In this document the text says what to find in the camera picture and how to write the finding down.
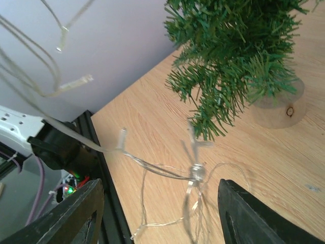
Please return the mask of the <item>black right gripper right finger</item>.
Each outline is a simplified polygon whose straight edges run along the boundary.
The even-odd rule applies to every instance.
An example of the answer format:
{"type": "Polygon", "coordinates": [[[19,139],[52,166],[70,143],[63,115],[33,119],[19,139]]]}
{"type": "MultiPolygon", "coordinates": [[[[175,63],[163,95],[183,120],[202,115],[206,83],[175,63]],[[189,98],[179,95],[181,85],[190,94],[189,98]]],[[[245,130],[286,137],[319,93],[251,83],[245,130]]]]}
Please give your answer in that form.
{"type": "Polygon", "coordinates": [[[218,209],[225,243],[324,243],[230,179],[219,182],[218,209]]]}

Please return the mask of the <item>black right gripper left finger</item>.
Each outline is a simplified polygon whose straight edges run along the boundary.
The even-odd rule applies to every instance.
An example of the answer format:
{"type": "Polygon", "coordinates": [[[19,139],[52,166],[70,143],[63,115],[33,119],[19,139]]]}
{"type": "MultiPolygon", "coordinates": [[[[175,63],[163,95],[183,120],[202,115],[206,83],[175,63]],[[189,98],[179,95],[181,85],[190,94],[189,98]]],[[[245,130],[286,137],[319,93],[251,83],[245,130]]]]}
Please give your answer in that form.
{"type": "Polygon", "coordinates": [[[1,243],[98,243],[103,211],[103,184],[98,178],[1,243]]]}

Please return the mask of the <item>small green christmas tree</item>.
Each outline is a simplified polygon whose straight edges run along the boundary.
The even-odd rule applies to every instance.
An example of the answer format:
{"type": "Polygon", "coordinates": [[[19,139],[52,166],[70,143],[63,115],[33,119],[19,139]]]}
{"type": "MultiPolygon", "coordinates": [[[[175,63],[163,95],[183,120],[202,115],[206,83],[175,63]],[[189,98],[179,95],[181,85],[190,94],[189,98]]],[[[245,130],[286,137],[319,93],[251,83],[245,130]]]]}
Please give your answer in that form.
{"type": "Polygon", "coordinates": [[[166,1],[165,28],[181,49],[168,88],[194,103],[194,138],[226,134],[245,103],[294,94],[294,37],[304,1],[166,1]]]}

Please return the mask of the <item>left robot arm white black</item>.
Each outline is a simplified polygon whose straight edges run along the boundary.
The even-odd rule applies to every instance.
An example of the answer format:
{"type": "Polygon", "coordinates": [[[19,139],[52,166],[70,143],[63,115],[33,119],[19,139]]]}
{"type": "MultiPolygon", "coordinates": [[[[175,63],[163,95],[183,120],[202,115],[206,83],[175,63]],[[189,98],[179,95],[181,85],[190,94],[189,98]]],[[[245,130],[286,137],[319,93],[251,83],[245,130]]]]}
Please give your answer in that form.
{"type": "Polygon", "coordinates": [[[1,143],[23,156],[34,154],[52,170],[65,170],[76,178],[91,173],[96,156],[81,142],[59,131],[42,117],[1,106],[1,143]]]}

